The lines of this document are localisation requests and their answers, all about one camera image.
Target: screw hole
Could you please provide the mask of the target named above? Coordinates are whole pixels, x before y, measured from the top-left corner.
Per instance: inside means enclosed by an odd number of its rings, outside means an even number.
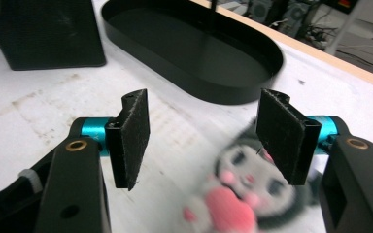
[[[368,149],[368,144],[358,139],[347,139],[347,143],[350,146],[357,148],[357,149],[362,149],[362,150]]]
[[[83,145],[82,142],[73,143],[71,144],[71,148],[73,149],[80,148],[82,145]]]
[[[78,151],[86,147],[87,142],[84,140],[77,140],[66,145],[66,149],[69,151]]]
[[[80,208],[77,205],[71,205],[71,206],[65,207],[60,212],[60,217],[64,219],[68,219],[68,218],[71,218],[77,215],[79,211],[80,211]]]

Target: plush doll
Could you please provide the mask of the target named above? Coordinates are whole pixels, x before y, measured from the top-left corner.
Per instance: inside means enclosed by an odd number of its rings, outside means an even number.
[[[275,166],[251,125],[228,146],[215,171],[183,208],[174,232],[241,233],[278,228],[317,204],[319,173],[292,186]]]

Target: white tabletop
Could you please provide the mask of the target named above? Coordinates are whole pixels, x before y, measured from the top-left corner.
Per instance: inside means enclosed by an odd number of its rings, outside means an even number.
[[[102,167],[113,232],[171,232],[189,195],[213,171],[216,156],[255,117],[257,102],[223,106],[183,92],[111,43],[94,1],[108,64],[101,68],[12,71],[0,50],[0,190],[56,147],[77,117],[115,117],[120,97],[146,88],[151,137],[139,183],[114,189],[108,158]],[[344,119],[352,134],[373,142],[373,84],[277,42],[285,65],[273,85],[304,115]],[[319,209],[282,232],[324,232]]]

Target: brass screw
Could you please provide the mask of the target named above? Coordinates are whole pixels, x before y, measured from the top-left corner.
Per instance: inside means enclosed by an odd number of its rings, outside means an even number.
[[[358,139],[347,139],[347,143],[351,147],[361,149],[361,150],[367,150],[369,148],[368,144],[366,144],[365,142],[362,142],[361,140],[358,140]]]
[[[68,151],[78,151],[86,148],[87,142],[84,140],[77,140],[66,145]]]

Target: black oval tray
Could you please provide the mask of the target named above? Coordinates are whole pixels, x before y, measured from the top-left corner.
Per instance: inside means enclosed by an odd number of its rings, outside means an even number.
[[[217,104],[249,103],[283,65],[264,34],[186,0],[110,0],[102,8],[117,46],[187,93]]]

